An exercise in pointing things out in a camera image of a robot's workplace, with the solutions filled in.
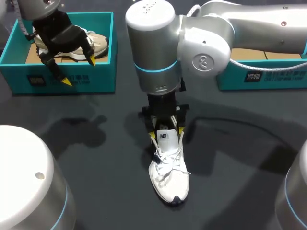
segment logo on box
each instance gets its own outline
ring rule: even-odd
[[[262,77],[262,72],[259,71],[248,71],[244,82],[259,82]]]
[[[32,86],[46,86],[43,75],[27,75],[27,78]]]

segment black table surface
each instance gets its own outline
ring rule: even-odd
[[[170,0],[186,14],[200,0]],[[236,0],[239,4],[307,0]],[[112,11],[118,35],[116,93],[12,96],[0,76],[0,124],[39,135],[57,159],[74,194],[76,230],[274,229],[277,190],[307,139],[307,91],[221,92],[215,79],[184,74],[189,103],[184,138],[190,175],[186,203],[171,208],[148,175],[150,140],[137,113],[147,105],[125,28],[132,0],[64,0],[67,12]],[[11,28],[14,14],[5,25]]]

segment robot arm logo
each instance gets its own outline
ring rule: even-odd
[[[199,66],[201,69],[206,70],[207,69],[207,62],[206,62],[207,57],[205,55],[201,56],[199,59]]]
[[[192,61],[195,69],[201,72],[210,71],[214,67],[214,61],[207,54],[197,54]]]

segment metal cylinder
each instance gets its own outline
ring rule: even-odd
[[[0,126],[0,186],[1,230],[73,230],[72,193],[34,133]]]
[[[141,89],[163,95],[180,84],[177,61],[180,20],[173,6],[164,0],[143,0],[126,13],[133,60]]]
[[[307,142],[289,169],[280,187],[275,213],[283,230],[307,229]]]
[[[18,0],[20,13],[25,20],[38,20],[50,15],[61,0]]]

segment shoe box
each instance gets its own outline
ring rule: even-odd
[[[306,55],[250,49],[233,49],[231,59],[247,66],[261,68],[286,68],[307,62]],[[271,72],[252,71],[229,63],[216,79],[222,91],[303,89],[307,88],[307,66],[289,71]]]
[[[71,22],[95,31],[109,39],[108,55],[98,58],[96,65],[55,58],[72,86],[56,80],[41,63],[36,45],[29,42],[16,22],[0,58],[0,71],[13,94],[82,94],[112,93],[116,88],[117,35],[112,12],[68,13]],[[24,21],[32,31],[29,21]]]

